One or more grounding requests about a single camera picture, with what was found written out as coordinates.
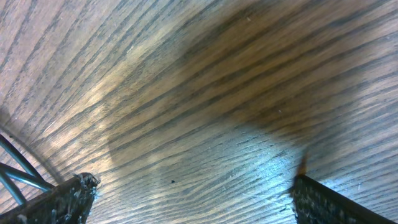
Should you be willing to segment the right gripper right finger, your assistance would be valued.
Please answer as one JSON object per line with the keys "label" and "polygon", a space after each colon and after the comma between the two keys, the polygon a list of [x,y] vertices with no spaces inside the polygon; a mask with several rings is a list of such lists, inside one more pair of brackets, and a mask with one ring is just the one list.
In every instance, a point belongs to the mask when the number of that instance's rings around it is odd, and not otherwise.
{"label": "right gripper right finger", "polygon": [[291,188],[298,224],[395,224],[306,175]]}

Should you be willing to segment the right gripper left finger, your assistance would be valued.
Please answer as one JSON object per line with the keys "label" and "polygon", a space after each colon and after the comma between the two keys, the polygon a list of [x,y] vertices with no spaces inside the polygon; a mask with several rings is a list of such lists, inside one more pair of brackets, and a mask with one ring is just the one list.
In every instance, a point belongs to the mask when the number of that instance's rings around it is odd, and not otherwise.
{"label": "right gripper left finger", "polygon": [[96,197],[97,180],[77,174],[1,215],[1,224],[85,224]]}

